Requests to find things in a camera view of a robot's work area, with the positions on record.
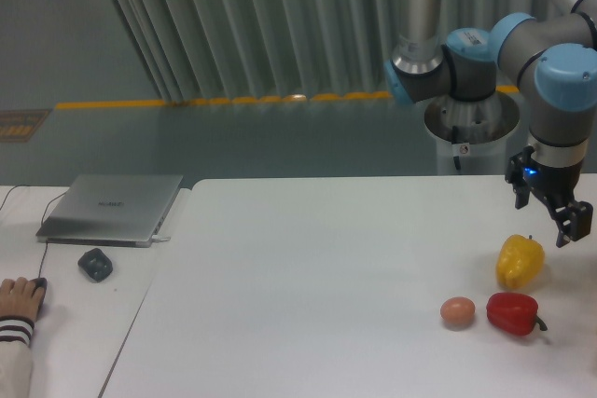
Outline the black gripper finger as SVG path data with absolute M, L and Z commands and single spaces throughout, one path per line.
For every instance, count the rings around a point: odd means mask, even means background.
M 548 210 L 558 228 L 557 247 L 581 240 L 590 234 L 593 216 L 593 207 L 590 203 L 573 200 L 561 207 L 550 203 Z
M 532 154 L 533 148 L 525 146 L 507 162 L 505 180 L 512 186 L 515 195 L 515 208 L 517 210 L 525 207 L 530 198 L 531 188 L 525 180 L 525 174 L 531 169 Z

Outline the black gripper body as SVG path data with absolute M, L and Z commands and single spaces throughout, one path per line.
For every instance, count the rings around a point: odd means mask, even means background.
M 538 151 L 532 146 L 522 150 L 523 180 L 534 196 L 553 210 L 577 206 L 575 187 L 582 164 L 580 160 L 574 165 L 556 167 L 540 161 Z

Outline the white sleeve forearm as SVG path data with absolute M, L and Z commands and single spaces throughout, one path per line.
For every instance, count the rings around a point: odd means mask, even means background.
M 33 371 L 30 344 L 35 323 L 8 315 L 1 318 L 1 396 L 27 398 Z

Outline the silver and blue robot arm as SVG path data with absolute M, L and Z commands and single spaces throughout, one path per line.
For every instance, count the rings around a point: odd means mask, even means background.
M 596 0 L 552 0 L 559 18 L 510 14 L 490 31 L 438 38 L 441 0 L 400 0 L 399 42 L 384 71 L 399 103 L 427 101 L 424 123 L 460 162 L 505 138 L 519 112 L 496 90 L 498 74 L 531 108 L 526 146 L 506 166 L 517 208 L 540 200 L 565 245 L 590 234 L 593 209 L 575 197 L 596 116 Z

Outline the person's hand on mouse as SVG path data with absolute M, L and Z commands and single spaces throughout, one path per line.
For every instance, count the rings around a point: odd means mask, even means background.
M 1 317 L 14 317 L 37 321 L 45 299 L 46 289 L 34 280 L 18 277 L 1 281 Z

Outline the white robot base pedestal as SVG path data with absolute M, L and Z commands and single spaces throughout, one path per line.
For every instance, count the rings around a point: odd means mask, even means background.
M 435 98 L 424 111 L 424 125 L 436 144 L 437 173 L 504 173 L 507 141 L 520 118 L 516 102 L 499 91 L 477 102 Z

